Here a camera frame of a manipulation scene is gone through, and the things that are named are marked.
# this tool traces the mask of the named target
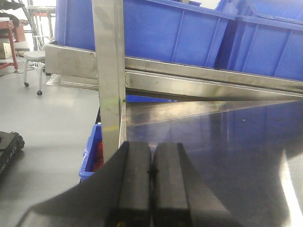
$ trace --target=metal rack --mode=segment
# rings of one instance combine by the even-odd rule
[[[13,62],[0,63],[0,69],[4,69],[8,66],[14,66],[15,70],[16,71],[18,70],[18,62],[17,62],[16,55],[15,55],[15,46],[14,46],[14,38],[13,38],[13,29],[14,28],[15,28],[15,26],[12,23],[12,21],[1,21],[0,22],[0,30],[5,29],[5,30],[8,31],[7,35],[0,35],[0,38],[8,38],[9,39],[9,44],[10,44],[10,48],[11,48],[11,52],[12,52],[12,58],[13,58]]]
[[[123,0],[93,0],[93,16],[105,160],[125,139],[125,93],[200,101],[303,97],[298,81],[125,58]]]
[[[45,38],[48,40],[51,40],[53,38],[53,25],[52,25],[52,18],[55,17],[55,7],[42,7],[42,6],[33,6],[28,5],[27,10],[29,12],[29,15],[31,17],[31,20],[35,23],[38,30],[38,34],[33,34],[33,40],[34,40],[34,46],[35,50],[42,49],[43,45],[39,42],[38,38],[41,38],[43,43],[45,42]],[[41,18],[46,17],[48,20],[48,33],[43,33],[43,27],[42,27],[42,21]]]

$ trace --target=chair leg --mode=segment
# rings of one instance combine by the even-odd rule
[[[41,86],[42,86],[42,70],[44,68],[45,64],[41,63],[41,67],[39,68],[39,88],[37,91],[37,95],[42,95]]]
[[[25,61],[24,69],[23,69],[23,82],[24,82],[25,87],[28,87],[28,85],[29,85],[27,83],[27,63],[28,63],[28,60]]]

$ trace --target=metal bar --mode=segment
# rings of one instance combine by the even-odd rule
[[[39,16],[36,16],[36,17],[37,17],[37,19],[38,19],[38,17],[39,17],[39,24],[40,24],[39,29],[40,29],[40,34],[41,34],[43,43],[45,43],[45,41],[44,41],[44,35],[43,35],[43,27],[42,27],[42,19],[41,19],[41,16],[39,15]]]
[[[41,38],[41,36],[40,36],[40,27],[39,27],[39,23],[38,23],[38,17],[37,16],[33,16],[33,18],[34,18],[34,21],[35,21],[35,26],[37,26],[37,29],[38,29],[38,35],[35,35],[35,38]],[[38,43],[38,49],[37,50],[41,50],[41,48],[42,48],[42,45],[41,45],[41,43],[39,42],[39,40],[37,39],[37,43]]]
[[[50,38],[53,38],[53,25],[52,25],[51,13],[47,13],[47,19],[48,19],[49,35],[50,35]]]
[[[14,63],[0,63],[0,70],[8,67],[8,66],[13,66]]]
[[[45,45],[47,71],[57,74],[97,78],[96,57],[93,51],[60,46],[51,42]],[[250,87],[289,91],[303,94],[303,82],[276,77],[245,74],[234,71],[223,71],[197,66],[165,63],[126,57],[125,67],[142,72],[156,72],[186,78],[196,78],[216,82],[224,82]]]
[[[66,76],[53,74],[46,85],[57,87],[71,87],[77,89],[98,91],[98,80],[84,77]]]
[[[126,88],[209,101],[300,100],[303,94],[127,70]]]
[[[33,19],[32,19],[32,17],[31,17],[30,13],[29,13],[28,10],[27,10],[27,8],[25,8],[25,6],[23,6],[23,7],[22,7],[22,10],[23,10],[25,16],[27,17],[27,20],[29,21],[29,24],[30,24],[31,28],[32,28],[33,31],[34,31],[34,35],[39,35],[38,29],[37,29],[37,27],[36,27],[36,25],[35,25],[35,22],[33,21]],[[43,45],[44,45],[44,42],[43,42],[43,40],[41,39],[41,37],[38,37],[37,39],[38,39],[39,45],[43,46]]]
[[[46,72],[97,79],[96,53],[80,48],[46,44]]]
[[[200,68],[197,66],[165,63],[155,60],[137,59],[131,57],[125,58],[125,65],[126,68],[130,70],[156,72],[180,77],[303,93],[303,82],[290,79],[246,74],[235,71]]]
[[[104,159],[117,150],[125,100],[123,0],[93,0]]]
[[[121,107],[119,146],[126,140],[126,103],[123,103]]]

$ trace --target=blue storage bin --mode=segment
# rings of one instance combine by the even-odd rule
[[[95,50],[90,0],[57,4],[58,44]],[[207,67],[214,66],[227,23],[234,19],[172,0],[124,0],[124,16],[126,55]]]
[[[57,0],[55,38],[59,45],[95,50],[91,0]]]
[[[126,55],[207,67],[234,18],[171,0],[125,0],[124,14]]]
[[[303,80],[303,26],[259,17],[229,24],[216,68]]]
[[[237,8],[238,15],[303,24],[302,0],[237,0]]]
[[[93,166],[97,152],[98,143],[102,140],[101,124],[95,124],[91,131],[91,135],[87,142],[85,151],[83,153],[83,162],[79,171],[81,180],[86,180],[94,174]]]
[[[146,97],[146,96],[133,96],[133,95],[127,95],[126,101],[128,103],[165,103],[165,102],[175,102],[174,100],[170,99],[164,99],[164,98],[152,98],[152,97]]]

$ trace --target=reflective metal surface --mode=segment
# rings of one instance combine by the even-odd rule
[[[124,141],[127,141],[126,138],[126,103],[123,103],[121,106],[121,122],[120,122],[120,134],[119,134],[119,147],[123,144]]]
[[[93,0],[104,159],[117,150],[125,100],[123,0]]]
[[[207,69],[131,57],[125,58],[125,65],[126,68],[130,70],[156,72],[166,75],[303,93],[303,82],[289,79],[266,77],[235,71]]]
[[[45,70],[49,73],[97,79],[96,53],[94,51],[56,45],[44,46]]]
[[[244,227],[301,226],[303,102],[188,104],[127,104],[127,139],[182,142]]]
[[[97,79],[65,76],[59,74],[53,74],[46,84],[50,86],[71,87],[95,91],[98,91],[99,89]]]
[[[303,94],[299,93],[133,70],[126,71],[125,81],[128,89],[171,95],[174,96],[172,99],[185,96],[212,101],[255,101],[299,100],[303,97]]]

